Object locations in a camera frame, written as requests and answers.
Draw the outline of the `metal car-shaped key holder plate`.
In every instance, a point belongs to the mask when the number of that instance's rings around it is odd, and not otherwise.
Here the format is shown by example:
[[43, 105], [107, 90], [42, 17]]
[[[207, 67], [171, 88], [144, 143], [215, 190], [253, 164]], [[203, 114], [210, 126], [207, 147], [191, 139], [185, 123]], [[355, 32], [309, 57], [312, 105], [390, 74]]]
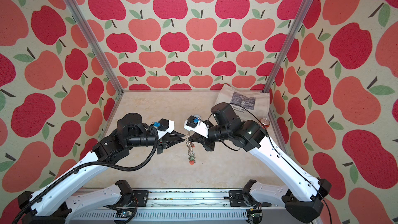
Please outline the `metal car-shaped key holder plate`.
[[189, 140], [190, 138], [190, 132], [188, 132], [185, 136], [186, 139], [186, 147], [188, 149], [188, 159], [189, 159], [189, 164], [194, 165], [195, 164], [195, 153], [194, 153], [194, 145], [193, 143]]

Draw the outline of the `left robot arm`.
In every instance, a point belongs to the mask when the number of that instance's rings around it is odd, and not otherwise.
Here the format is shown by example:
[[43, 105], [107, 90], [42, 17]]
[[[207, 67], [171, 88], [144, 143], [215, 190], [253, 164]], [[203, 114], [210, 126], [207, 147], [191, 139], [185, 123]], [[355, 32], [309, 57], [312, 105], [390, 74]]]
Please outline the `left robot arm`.
[[[57, 180], [36, 192], [25, 191], [18, 196], [20, 212], [14, 224], [67, 224], [80, 214], [99, 207], [120, 210], [135, 200], [135, 193], [126, 180], [119, 180], [99, 191], [75, 196], [91, 179], [107, 169], [134, 172], [149, 163], [172, 144], [184, 142], [185, 135], [175, 131], [171, 120], [161, 119], [150, 125], [138, 113], [126, 114], [118, 120], [111, 135], [98, 142], [75, 166]], [[135, 147], [151, 147], [148, 157], [134, 167], [117, 165]]]

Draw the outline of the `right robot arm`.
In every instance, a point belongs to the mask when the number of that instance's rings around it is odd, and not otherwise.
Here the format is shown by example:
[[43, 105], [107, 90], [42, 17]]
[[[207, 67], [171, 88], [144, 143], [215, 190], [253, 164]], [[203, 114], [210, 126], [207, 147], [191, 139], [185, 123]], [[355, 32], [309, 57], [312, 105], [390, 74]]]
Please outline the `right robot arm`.
[[282, 206], [305, 224], [320, 217], [323, 208], [328, 208], [325, 197], [331, 190], [331, 183], [307, 173], [278, 147], [266, 128], [253, 120], [241, 120], [232, 106], [222, 102], [212, 107], [216, 125], [190, 116], [184, 128], [194, 132], [189, 140], [202, 143], [207, 151], [214, 150], [215, 142], [231, 141], [262, 161], [283, 181], [283, 185], [275, 186], [251, 179], [235, 200], [242, 199], [249, 207], [262, 203]]

